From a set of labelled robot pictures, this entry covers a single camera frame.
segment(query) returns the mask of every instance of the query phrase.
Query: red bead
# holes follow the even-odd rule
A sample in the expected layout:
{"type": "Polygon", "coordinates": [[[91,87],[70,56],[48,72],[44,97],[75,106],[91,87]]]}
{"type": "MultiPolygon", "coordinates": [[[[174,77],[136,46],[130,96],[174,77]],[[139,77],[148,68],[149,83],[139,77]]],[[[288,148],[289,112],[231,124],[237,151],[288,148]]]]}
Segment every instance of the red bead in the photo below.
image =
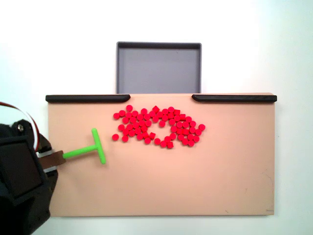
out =
{"type": "Polygon", "coordinates": [[[163,121],[167,121],[167,120],[168,120],[168,116],[167,116],[167,115],[163,115],[163,116],[162,116],[162,120],[163,120],[163,121]]]}
{"type": "Polygon", "coordinates": [[[143,136],[143,138],[148,138],[149,134],[148,134],[148,132],[144,132],[144,133],[142,133],[142,136],[143,136]]]}
{"type": "Polygon", "coordinates": [[[121,117],[123,117],[123,116],[125,116],[125,111],[124,111],[124,110],[121,110],[121,111],[118,112],[118,114],[119,114],[121,117]]]}
{"type": "Polygon", "coordinates": [[[145,114],[147,114],[147,113],[148,113],[148,110],[147,110],[147,109],[142,109],[142,110],[141,110],[141,114],[142,114],[142,115],[145,115],[145,114]]]}
{"type": "Polygon", "coordinates": [[[178,128],[182,128],[182,122],[179,121],[178,123],[176,123],[176,126],[177,126],[178,128]]]}
{"type": "Polygon", "coordinates": [[[120,124],[119,126],[118,126],[118,130],[119,131],[123,131],[125,129],[125,126],[123,125],[123,124],[120,124]]]}
{"type": "Polygon", "coordinates": [[[131,117],[132,117],[132,113],[126,113],[125,116],[126,116],[127,118],[131,118],[131,117]]]}
{"type": "Polygon", "coordinates": [[[159,145],[161,143],[161,140],[159,138],[155,139],[155,145],[159,145]]]}
{"type": "Polygon", "coordinates": [[[134,122],[134,123],[133,123],[133,128],[136,129],[136,128],[138,128],[138,127],[139,127],[139,122],[134,122]]]}
{"type": "Polygon", "coordinates": [[[188,138],[190,141],[192,141],[192,140],[194,139],[194,135],[193,135],[193,134],[189,134],[189,135],[187,136],[187,138],[188,138]]]}
{"type": "Polygon", "coordinates": [[[133,115],[133,117],[138,116],[138,111],[133,111],[133,112],[132,112],[132,115],[133,115]]]}
{"type": "Polygon", "coordinates": [[[188,139],[183,139],[183,140],[182,140],[182,144],[183,144],[183,145],[187,145],[187,144],[188,144],[188,139]]]}
{"type": "Polygon", "coordinates": [[[189,117],[189,116],[186,117],[186,122],[191,122],[191,120],[192,120],[191,117],[189,117]]]}
{"type": "Polygon", "coordinates": [[[167,117],[168,117],[168,119],[174,118],[174,114],[173,114],[173,113],[169,113],[169,114],[167,115],[167,117]]]}
{"type": "Polygon", "coordinates": [[[180,116],[179,115],[174,116],[174,120],[175,121],[180,121],[180,116]]]}
{"type": "Polygon", "coordinates": [[[169,142],[169,141],[171,141],[171,137],[166,136],[166,137],[164,138],[164,140],[165,140],[165,142],[169,142]]]}
{"type": "Polygon", "coordinates": [[[174,140],[174,139],[176,139],[176,134],[175,133],[171,133],[170,137],[171,137],[171,140],[174,140]]]}
{"type": "Polygon", "coordinates": [[[145,138],[145,143],[146,144],[150,144],[151,143],[151,139],[150,138],[145,138]]]}
{"type": "Polygon", "coordinates": [[[135,131],[134,130],[129,131],[129,136],[133,137],[134,135],[135,135],[135,131]]]}
{"type": "Polygon", "coordinates": [[[168,142],[168,143],[166,144],[166,146],[167,146],[167,148],[173,148],[173,147],[174,147],[174,144],[173,144],[173,142],[168,142]]]}
{"type": "Polygon", "coordinates": [[[131,110],[133,110],[132,105],[127,105],[127,106],[126,106],[126,110],[127,110],[128,112],[130,112],[131,110]]]}
{"type": "Polygon", "coordinates": [[[117,141],[119,138],[118,134],[112,135],[112,140],[117,141]]]}
{"type": "Polygon", "coordinates": [[[133,129],[133,125],[128,124],[128,125],[126,126],[126,129],[129,130],[129,131],[132,130],[132,129],[133,129]]]}
{"type": "Polygon", "coordinates": [[[153,122],[158,122],[158,117],[157,117],[157,116],[154,116],[154,117],[152,118],[152,121],[153,121],[153,122]]]}
{"type": "Polygon", "coordinates": [[[142,114],[138,114],[137,119],[138,119],[139,121],[140,121],[140,120],[143,120],[143,115],[142,115],[142,114]]]}
{"type": "Polygon", "coordinates": [[[180,128],[177,128],[177,131],[176,131],[176,133],[177,133],[178,135],[182,134],[182,129],[180,129],[180,128]]]}
{"type": "Polygon", "coordinates": [[[197,129],[195,133],[196,133],[197,136],[199,136],[199,135],[202,134],[202,131],[200,129],[197,129]]]}
{"type": "Polygon", "coordinates": [[[142,134],[138,134],[138,135],[137,135],[137,140],[139,140],[139,141],[140,141],[140,140],[142,140],[142,139],[143,139],[142,134]]]}
{"type": "Polygon", "coordinates": [[[136,134],[136,135],[139,135],[140,133],[141,133],[141,130],[140,130],[139,128],[136,128],[136,129],[135,129],[135,134],[136,134]]]}
{"type": "Polygon", "coordinates": [[[165,148],[166,147],[166,142],[165,141],[161,141],[161,148],[165,148]]]}
{"type": "Polygon", "coordinates": [[[149,126],[151,126],[151,125],[152,125],[152,122],[151,122],[150,120],[147,120],[147,121],[146,121],[146,126],[149,127],[149,126]]]}
{"type": "Polygon", "coordinates": [[[192,146],[195,145],[195,142],[194,142],[194,141],[188,141],[188,145],[189,145],[190,147],[192,147],[192,146]]]}
{"type": "Polygon", "coordinates": [[[186,120],[186,114],[181,114],[180,115],[180,120],[185,121],[186,120]]]}
{"type": "Polygon", "coordinates": [[[195,127],[195,126],[196,126],[196,122],[195,122],[195,121],[191,121],[191,122],[189,123],[189,125],[190,125],[191,127],[195,127]]]}
{"type": "Polygon", "coordinates": [[[165,126],[165,121],[160,121],[158,124],[159,124],[160,127],[164,127],[165,126]]]}
{"type": "Polygon", "coordinates": [[[182,141],[184,139],[184,135],[178,135],[178,140],[182,141]]]}
{"type": "Polygon", "coordinates": [[[127,124],[128,121],[129,121],[129,119],[128,119],[127,117],[123,117],[122,122],[123,122],[124,124],[127,124]]]}
{"type": "Polygon", "coordinates": [[[200,129],[201,131],[204,131],[204,130],[205,130],[205,125],[200,124],[200,125],[199,125],[199,129],[200,129]]]}
{"type": "Polygon", "coordinates": [[[154,140],[154,138],[156,137],[156,134],[151,132],[150,135],[149,135],[150,139],[154,140]]]}
{"type": "Polygon", "coordinates": [[[170,120],[169,120],[169,123],[170,123],[171,126],[173,126],[173,125],[175,125],[176,122],[175,122],[174,119],[170,119],[170,120]]]}
{"type": "Polygon", "coordinates": [[[119,113],[113,114],[113,118],[114,118],[115,120],[118,120],[118,119],[119,119],[119,113]]]}
{"type": "Polygon", "coordinates": [[[153,107],[152,110],[153,110],[155,113],[157,113],[158,111],[160,111],[160,109],[159,109],[157,106],[153,107]]]}
{"type": "Polygon", "coordinates": [[[180,115],[180,110],[175,109],[175,110],[174,110],[174,115],[180,115]]]}
{"type": "Polygon", "coordinates": [[[147,130],[148,130],[148,128],[147,128],[146,126],[142,126],[142,127],[141,127],[141,131],[142,131],[142,132],[146,132],[147,130]]]}
{"type": "Polygon", "coordinates": [[[189,129],[183,129],[182,134],[186,136],[189,135],[189,129]]]}
{"type": "Polygon", "coordinates": [[[149,120],[150,119],[150,115],[149,114],[145,114],[143,117],[145,118],[145,120],[149,120]]]}
{"type": "Polygon", "coordinates": [[[168,110],[169,113],[173,113],[174,112],[174,108],[173,107],[169,107],[167,110],[168,110]]]}
{"type": "Polygon", "coordinates": [[[176,126],[172,126],[171,127],[171,132],[176,132],[177,131],[177,127],[176,126]]]}
{"type": "Polygon", "coordinates": [[[194,136],[194,142],[199,142],[200,137],[199,136],[194,136]]]}
{"type": "Polygon", "coordinates": [[[182,126],[183,126],[183,128],[188,128],[188,127],[189,127],[189,123],[186,122],[186,121],[184,121],[184,122],[182,123],[182,126]]]}
{"type": "Polygon", "coordinates": [[[129,133],[129,130],[127,130],[127,129],[124,129],[124,130],[123,130],[123,135],[124,135],[124,136],[128,135],[128,133],[129,133]]]}
{"type": "Polygon", "coordinates": [[[123,137],[122,137],[122,141],[123,141],[123,142],[127,142],[127,141],[128,141],[128,136],[123,136],[123,137]]]}
{"type": "Polygon", "coordinates": [[[146,124],[146,122],[144,120],[139,121],[139,126],[144,126],[145,124],[146,124]]]}
{"type": "Polygon", "coordinates": [[[135,117],[131,117],[131,119],[129,119],[131,121],[131,123],[135,123],[137,121],[137,119],[135,117]]]}
{"type": "Polygon", "coordinates": [[[149,115],[150,115],[151,117],[154,117],[156,114],[155,114],[154,111],[150,111],[150,112],[149,112],[149,115]]]}
{"type": "Polygon", "coordinates": [[[196,132],[196,129],[194,127],[190,127],[189,132],[193,134],[196,132]]]}
{"type": "Polygon", "coordinates": [[[163,113],[162,113],[162,112],[157,112],[156,116],[157,116],[158,118],[162,118],[163,113]]]}

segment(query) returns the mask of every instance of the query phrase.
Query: cable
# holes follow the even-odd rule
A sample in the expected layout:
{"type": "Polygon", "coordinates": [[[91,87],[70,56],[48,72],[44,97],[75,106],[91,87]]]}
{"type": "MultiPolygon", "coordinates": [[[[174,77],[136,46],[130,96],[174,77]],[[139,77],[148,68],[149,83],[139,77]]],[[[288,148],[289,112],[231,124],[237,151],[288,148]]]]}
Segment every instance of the cable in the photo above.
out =
{"type": "Polygon", "coordinates": [[[6,107],[20,110],[27,117],[27,119],[30,122],[31,127],[33,129],[33,133],[34,133],[34,146],[33,147],[34,147],[34,150],[36,152],[38,149],[38,146],[39,146],[39,130],[38,130],[38,127],[37,127],[35,120],[27,112],[13,106],[13,105],[10,105],[10,104],[4,103],[4,102],[0,102],[0,106],[6,106],[6,107]]]}

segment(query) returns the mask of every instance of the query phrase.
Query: beige board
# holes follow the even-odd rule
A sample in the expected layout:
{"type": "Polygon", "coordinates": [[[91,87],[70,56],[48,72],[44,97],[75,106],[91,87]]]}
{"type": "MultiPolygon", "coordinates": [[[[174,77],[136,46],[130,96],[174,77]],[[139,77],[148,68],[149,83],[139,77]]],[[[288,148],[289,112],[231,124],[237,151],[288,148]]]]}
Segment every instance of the beige board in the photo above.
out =
{"type": "MultiPolygon", "coordinates": [[[[107,163],[96,151],[58,167],[52,216],[274,214],[274,103],[198,103],[190,94],[136,94],[125,103],[49,104],[49,140],[68,152],[92,145],[97,128],[107,163]],[[112,141],[125,110],[173,106],[206,130],[194,147],[112,141]]],[[[167,123],[149,129],[170,134],[167,123]]]]}

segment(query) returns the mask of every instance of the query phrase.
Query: red cylindrical piece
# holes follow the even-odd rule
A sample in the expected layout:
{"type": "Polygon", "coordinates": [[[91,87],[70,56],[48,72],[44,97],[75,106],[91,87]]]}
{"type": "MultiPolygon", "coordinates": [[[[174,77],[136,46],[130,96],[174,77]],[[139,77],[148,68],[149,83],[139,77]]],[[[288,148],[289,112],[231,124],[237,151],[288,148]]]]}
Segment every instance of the red cylindrical piece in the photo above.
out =
{"type": "Polygon", "coordinates": [[[151,139],[150,138],[145,138],[145,143],[146,144],[150,144],[151,143],[151,139]]]}
{"type": "Polygon", "coordinates": [[[131,123],[135,123],[137,121],[135,117],[131,117],[129,120],[131,121],[131,123]]]}
{"type": "Polygon", "coordinates": [[[165,141],[161,141],[160,145],[161,145],[161,148],[165,148],[166,147],[166,142],[165,141]]]}
{"type": "Polygon", "coordinates": [[[119,131],[123,131],[125,129],[125,126],[123,125],[123,124],[120,124],[119,126],[118,126],[118,130],[119,131]]]}
{"type": "Polygon", "coordinates": [[[165,121],[160,121],[158,124],[159,124],[160,127],[164,127],[165,126],[165,121]]]}
{"type": "Polygon", "coordinates": [[[133,111],[133,112],[132,112],[132,116],[133,116],[133,117],[138,116],[138,111],[133,111]]]}
{"type": "Polygon", "coordinates": [[[191,121],[191,122],[189,123],[189,125],[190,125],[191,127],[195,127],[195,126],[196,126],[196,122],[195,122],[195,121],[191,121]]]}
{"type": "Polygon", "coordinates": [[[137,140],[139,140],[139,141],[140,141],[140,140],[142,140],[142,139],[143,139],[142,134],[138,134],[138,135],[137,135],[137,140]]]}
{"type": "Polygon", "coordinates": [[[171,137],[171,140],[174,140],[174,139],[176,139],[176,134],[175,133],[171,133],[170,137],[171,137]]]}
{"type": "Polygon", "coordinates": [[[131,110],[133,110],[133,107],[132,107],[132,105],[127,105],[126,106],[126,110],[128,111],[128,112],[130,112],[131,110]]]}
{"type": "Polygon", "coordinates": [[[118,119],[119,119],[119,113],[113,114],[113,118],[114,118],[115,120],[118,120],[118,119]]]}
{"type": "Polygon", "coordinates": [[[147,113],[148,113],[148,110],[147,110],[147,109],[142,109],[142,110],[141,110],[141,114],[142,114],[142,115],[145,115],[145,114],[147,114],[147,113]]]}
{"type": "Polygon", "coordinates": [[[124,111],[124,110],[121,110],[121,111],[118,112],[118,114],[119,114],[121,117],[123,117],[123,116],[125,116],[125,111],[124,111]]]}
{"type": "Polygon", "coordinates": [[[152,118],[152,121],[153,121],[153,122],[158,122],[158,117],[157,117],[157,116],[154,116],[154,117],[152,118]]]}
{"type": "Polygon", "coordinates": [[[128,141],[128,136],[123,136],[123,137],[122,137],[122,141],[123,141],[123,142],[127,142],[127,141],[128,141]]]}
{"type": "Polygon", "coordinates": [[[173,147],[174,147],[174,144],[173,144],[173,142],[168,142],[168,143],[166,144],[166,146],[167,146],[167,148],[173,148],[173,147]]]}
{"type": "Polygon", "coordinates": [[[112,135],[112,140],[117,141],[119,138],[118,134],[112,135]]]}
{"type": "Polygon", "coordinates": [[[204,131],[204,130],[205,130],[205,125],[200,124],[200,125],[199,125],[199,129],[200,129],[201,131],[204,131]]]}
{"type": "Polygon", "coordinates": [[[194,142],[199,142],[199,140],[200,140],[199,136],[194,136],[194,139],[193,139],[194,142]]]}
{"type": "Polygon", "coordinates": [[[167,121],[167,120],[168,120],[168,116],[167,116],[167,115],[163,115],[163,116],[162,116],[162,120],[163,120],[163,121],[167,121]]]}
{"type": "Polygon", "coordinates": [[[202,131],[200,129],[197,129],[195,133],[196,133],[197,136],[199,136],[199,135],[202,134],[202,131]]]}
{"type": "Polygon", "coordinates": [[[171,126],[173,126],[173,125],[175,125],[176,122],[175,122],[175,120],[172,118],[172,119],[169,120],[169,123],[170,123],[171,126]]]}
{"type": "Polygon", "coordinates": [[[176,126],[172,126],[171,127],[171,132],[176,132],[177,131],[177,127],[176,126]]]}
{"type": "Polygon", "coordinates": [[[183,126],[183,128],[188,128],[188,127],[189,127],[189,123],[186,122],[186,121],[184,121],[184,122],[182,123],[182,126],[183,126]]]}
{"type": "Polygon", "coordinates": [[[135,135],[135,131],[134,130],[129,131],[129,136],[133,137],[134,135],[135,135]]]}
{"type": "Polygon", "coordinates": [[[155,139],[155,137],[156,137],[156,134],[155,134],[155,133],[153,133],[153,132],[151,132],[151,133],[150,133],[150,135],[149,135],[149,137],[150,137],[150,139],[154,140],[154,139],[155,139]]]}
{"type": "Polygon", "coordinates": [[[190,147],[192,147],[192,146],[195,145],[195,142],[194,142],[194,141],[188,141],[188,145],[189,145],[190,147]]]}
{"type": "Polygon", "coordinates": [[[129,113],[129,112],[128,112],[128,113],[126,113],[126,114],[125,114],[125,117],[127,117],[127,118],[131,118],[131,117],[132,117],[132,113],[129,113]]]}
{"type": "Polygon", "coordinates": [[[196,129],[194,127],[190,127],[189,132],[193,134],[196,132],[196,129]]]}
{"type": "Polygon", "coordinates": [[[124,124],[127,124],[128,121],[129,121],[129,119],[128,119],[127,117],[123,117],[122,122],[123,122],[124,124]]]}
{"type": "Polygon", "coordinates": [[[155,145],[159,145],[161,143],[161,140],[159,138],[155,139],[155,145]]]}
{"type": "Polygon", "coordinates": [[[174,112],[174,108],[173,107],[169,107],[167,110],[168,110],[169,113],[173,113],[174,112]]]}
{"type": "Polygon", "coordinates": [[[127,129],[124,129],[124,130],[123,130],[123,135],[124,135],[124,136],[128,135],[128,133],[129,133],[129,130],[127,130],[127,129]]]}
{"type": "Polygon", "coordinates": [[[182,128],[182,122],[179,121],[178,123],[176,123],[176,126],[177,126],[178,128],[182,128]]]}

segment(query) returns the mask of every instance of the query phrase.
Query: white wall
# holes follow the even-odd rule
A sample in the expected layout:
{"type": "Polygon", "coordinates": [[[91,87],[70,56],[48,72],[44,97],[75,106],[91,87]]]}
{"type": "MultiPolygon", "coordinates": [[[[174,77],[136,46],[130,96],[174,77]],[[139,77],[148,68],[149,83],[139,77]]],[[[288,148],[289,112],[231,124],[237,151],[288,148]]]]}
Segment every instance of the white wall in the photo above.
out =
{"type": "Polygon", "coordinates": [[[275,215],[52,218],[35,234],[312,234],[313,1],[207,2],[3,0],[0,100],[47,136],[46,94],[115,92],[117,41],[201,42],[203,93],[278,96],[275,215]]]}

